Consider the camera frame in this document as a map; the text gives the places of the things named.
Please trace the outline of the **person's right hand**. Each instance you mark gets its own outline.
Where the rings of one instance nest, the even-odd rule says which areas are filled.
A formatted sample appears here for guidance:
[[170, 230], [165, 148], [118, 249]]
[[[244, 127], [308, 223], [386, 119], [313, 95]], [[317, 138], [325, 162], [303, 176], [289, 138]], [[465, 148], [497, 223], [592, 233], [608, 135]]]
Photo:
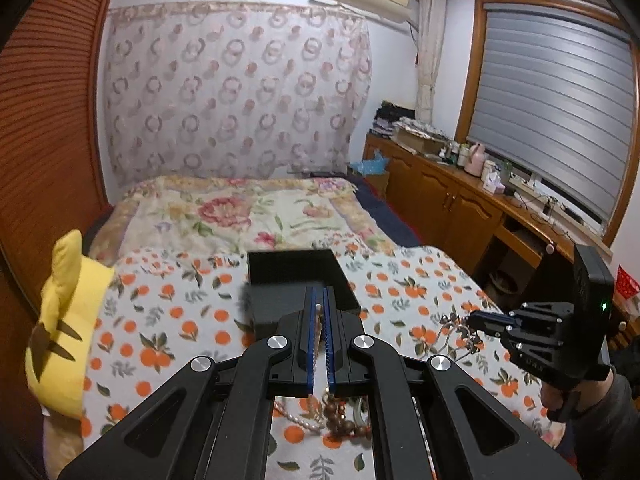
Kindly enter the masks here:
[[560, 390], [544, 382], [540, 389], [541, 403], [551, 420], [568, 422], [602, 401], [613, 380], [614, 373], [610, 368], [603, 380], [583, 380], [572, 390]]

